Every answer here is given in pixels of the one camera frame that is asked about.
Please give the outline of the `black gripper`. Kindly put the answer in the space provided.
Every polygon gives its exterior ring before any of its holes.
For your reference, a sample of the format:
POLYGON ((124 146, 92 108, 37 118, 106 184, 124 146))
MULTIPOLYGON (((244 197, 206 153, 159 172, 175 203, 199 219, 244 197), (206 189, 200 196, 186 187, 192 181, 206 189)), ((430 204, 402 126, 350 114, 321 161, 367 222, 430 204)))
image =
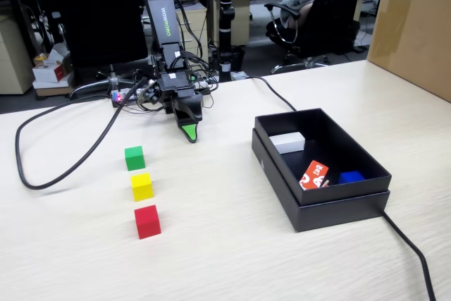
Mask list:
POLYGON ((189 142, 195 143, 202 120, 203 95, 189 83, 185 71, 160 74, 158 85, 160 101, 171 107, 178 128, 189 142))

